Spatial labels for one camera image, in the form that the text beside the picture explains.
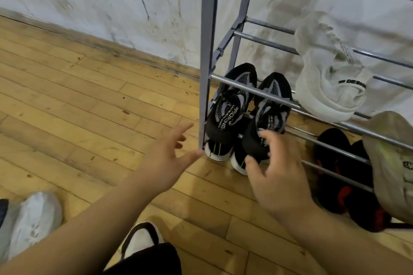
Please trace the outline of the beige worn sneaker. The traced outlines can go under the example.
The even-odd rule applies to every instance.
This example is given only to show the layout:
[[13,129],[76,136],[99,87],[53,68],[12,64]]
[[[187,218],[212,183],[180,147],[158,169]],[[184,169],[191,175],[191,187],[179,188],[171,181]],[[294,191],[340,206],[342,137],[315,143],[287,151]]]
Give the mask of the beige worn sneaker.
[[413,225],[413,126],[399,113],[374,115],[367,128],[412,149],[364,134],[362,142],[373,168],[373,189],[392,217]]

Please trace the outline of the white knit sneaker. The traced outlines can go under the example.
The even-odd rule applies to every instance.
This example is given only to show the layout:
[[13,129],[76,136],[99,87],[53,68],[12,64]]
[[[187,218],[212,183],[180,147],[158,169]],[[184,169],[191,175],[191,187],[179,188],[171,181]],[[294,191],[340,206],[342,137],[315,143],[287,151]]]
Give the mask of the white knit sneaker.
[[349,120],[366,100],[373,73],[325,12],[308,13],[297,26],[294,39],[304,62],[295,85],[299,104],[328,122]]

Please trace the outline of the person's left forearm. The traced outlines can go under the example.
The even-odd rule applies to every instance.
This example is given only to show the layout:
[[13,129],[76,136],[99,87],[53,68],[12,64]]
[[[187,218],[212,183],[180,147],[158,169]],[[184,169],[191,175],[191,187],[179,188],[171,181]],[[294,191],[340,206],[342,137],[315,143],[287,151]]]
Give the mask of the person's left forearm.
[[153,199],[138,178],[127,180],[50,236],[7,262],[0,268],[0,275],[99,273]]

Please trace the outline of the black grey mesh sneaker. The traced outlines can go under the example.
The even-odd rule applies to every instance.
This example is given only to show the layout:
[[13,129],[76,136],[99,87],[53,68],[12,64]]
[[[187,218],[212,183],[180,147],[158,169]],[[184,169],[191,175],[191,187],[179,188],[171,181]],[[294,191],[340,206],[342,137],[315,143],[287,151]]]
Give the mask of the black grey mesh sneaker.
[[215,161],[228,160],[239,140],[244,113],[253,95],[232,84],[220,83],[214,105],[207,117],[205,153]]
[[[276,97],[292,101],[292,90],[285,76],[278,72],[268,75],[260,84],[259,90]],[[268,159],[269,146],[259,136],[260,131],[271,130],[283,134],[291,108],[261,96],[254,96],[252,118],[243,118],[242,138],[235,142],[231,156],[232,167],[242,175],[247,175],[245,157],[250,155],[257,163]]]

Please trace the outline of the person's black trousers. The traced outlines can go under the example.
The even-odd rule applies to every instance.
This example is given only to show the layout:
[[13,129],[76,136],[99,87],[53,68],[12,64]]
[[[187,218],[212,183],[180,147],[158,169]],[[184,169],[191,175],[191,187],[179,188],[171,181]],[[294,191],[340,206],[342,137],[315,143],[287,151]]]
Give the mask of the person's black trousers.
[[121,259],[101,275],[182,275],[182,268],[177,250],[165,242]]

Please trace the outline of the person's white black-strapped shoe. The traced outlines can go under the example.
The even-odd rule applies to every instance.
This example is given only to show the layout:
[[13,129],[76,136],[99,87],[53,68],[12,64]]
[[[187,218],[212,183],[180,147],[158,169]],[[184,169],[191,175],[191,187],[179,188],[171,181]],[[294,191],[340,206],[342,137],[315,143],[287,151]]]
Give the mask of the person's white black-strapped shoe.
[[121,258],[124,260],[134,253],[164,243],[158,227],[152,222],[141,222],[135,225],[121,246]]

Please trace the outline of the person's right forearm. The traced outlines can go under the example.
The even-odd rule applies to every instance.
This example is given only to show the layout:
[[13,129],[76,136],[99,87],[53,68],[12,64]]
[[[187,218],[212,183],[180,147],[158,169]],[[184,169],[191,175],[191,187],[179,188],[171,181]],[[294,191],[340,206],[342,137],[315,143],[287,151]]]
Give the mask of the person's right forearm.
[[279,218],[329,275],[413,275],[413,261],[364,236],[317,205]]

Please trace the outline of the black red sneaker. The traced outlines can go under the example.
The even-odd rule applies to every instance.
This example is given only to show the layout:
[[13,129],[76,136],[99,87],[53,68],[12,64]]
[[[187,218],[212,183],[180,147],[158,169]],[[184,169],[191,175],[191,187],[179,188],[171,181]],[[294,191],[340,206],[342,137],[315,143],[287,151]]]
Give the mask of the black red sneaker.
[[[350,179],[373,187],[373,168],[371,165],[348,158],[346,171]],[[381,207],[374,193],[352,186],[347,202],[351,219],[364,230],[381,232],[389,227],[391,215]]]
[[[343,151],[350,149],[350,142],[347,136],[338,128],[325,130],[317,138],[317,141]],[[316,144],[313,149],[313,157],[319,167],[342,176],[346,175],[346,172],[342,170],[342,162],[346,159],[346,156],[341,153]],[[353,192],[353,189],[348,183],[319,171],[315,200],[319,206],[331,213],[345,214],[348,211],[347,199]]]

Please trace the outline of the person's right hand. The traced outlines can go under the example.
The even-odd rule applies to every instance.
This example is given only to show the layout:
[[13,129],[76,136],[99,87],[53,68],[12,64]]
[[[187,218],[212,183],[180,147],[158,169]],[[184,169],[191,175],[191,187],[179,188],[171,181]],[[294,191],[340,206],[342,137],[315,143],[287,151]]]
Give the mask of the person's right hand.
[[290,136],[259,132],[269,146],[269,165],[263,179],[251,185],[259,204],[276,220],[300,219],[320,211],[312,199],[299,145]]

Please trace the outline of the grey metal shoe rack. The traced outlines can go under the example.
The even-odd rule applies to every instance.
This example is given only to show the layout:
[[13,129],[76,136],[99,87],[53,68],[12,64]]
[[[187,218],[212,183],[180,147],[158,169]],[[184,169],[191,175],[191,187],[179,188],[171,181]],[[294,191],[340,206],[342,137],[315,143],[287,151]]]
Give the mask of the grey metal shoe rack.
[[[254,96],[261,96],[272,101],[286,105],[291,108],[290,114],[287,118],[285,131],[287,136],[292,136],[297,140],[305,140],[309,143],[312,150],[314,145],[318,144],[328,149],[334,150],[346,156],[342,162],[342,170],[346,172],[345,176],[330,172],[327,169],[321,168],[315,162],[312,151],[312,162],[302,160],[302,164],[306,167],[312,168],[317,174],[319,171],[333,176],[337,179],[348,183],[351,186],[359,189],[364,189],[367,192],[374,193],[373,187],[360,184],[347,175],[346,165],[348,158],[356,159],[360,162],[371,165],[369,156],[364,149],[362,136],[364,134],[379,138],[398,145],[404,148],[412,149],[407,145],[403,145],[393,139],[387,139],[367,128],[367,122],[376,114],[363,115],[357,110],[355,114],[347,121],[338,123],[328,122],[322,120],[313,114],[306,111],[296,99],[296,84],[289,81],[292,90],[292,101],[276,97],[267,92],[259,90],[259,86],[264,79],[259,79],[257,75],[258,68],[251,63],[243,63],[238,66],[235,65],[241,39],[245,39],[257,44],[275,48],[277,50],[290,53],[293,56],[303,59],[299,56],[295,49],[294,33],[295,29],[289,29],[276,26],[262,20],[248,17],[247,12],[250,0],[241,0],[239,6],[239,13],[236,20],[225,34],[219,45],[214,48],[214,38],[216,31],[216,14],[218,9],[218,0],[202,0],[201,3],[201,44],[200,44],[200,97],[199,97],[199,147],[205,150],[205,141],[208,139],[206,135],[205,125],[207,117],[211,111],[212,105],[215,103],[217,89],[220,83],[232,84],[235,87],[249,91],[253,95],[249,103],[248,110],[244,113],[244,117],[252,118],[251,111],[254,109]],[[362,50],[352,46],[356,56],[361,60],[359,55],[364,55],[374,59],[389,62],[391,64],[400,65],[410,68],[413,71],[412,62],[402,62],[394,58],[389,58],[385,55]],[[366,96],[372,92],[371,84],[374,80],[380,80],[391,85],[404,87],[413,92],[413,83],[408,84],[402,81],[373,74],[373,78],[368,81],[365,91]],[[317,138],[322,132],[330,128],[338,128],[347,136],[350,142],[350,149],[343,151],[336,147],[332,147],[323,142],[317,141]],[[413,230],[413,225],[400,221],[391,217],[389,227],[393,229],[407,228]]]

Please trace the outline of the person's left hand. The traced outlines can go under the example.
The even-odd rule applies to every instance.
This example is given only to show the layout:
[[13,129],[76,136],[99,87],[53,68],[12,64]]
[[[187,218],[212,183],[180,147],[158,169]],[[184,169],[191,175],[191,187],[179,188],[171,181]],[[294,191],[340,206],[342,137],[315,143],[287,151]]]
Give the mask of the person's left hand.
[[183,147],[185,133],[194,123],[184,123],[166,132],[147,150],[137,170],[139,182],[151,198],[169,190],[182,173],[174,169],[175,150]]

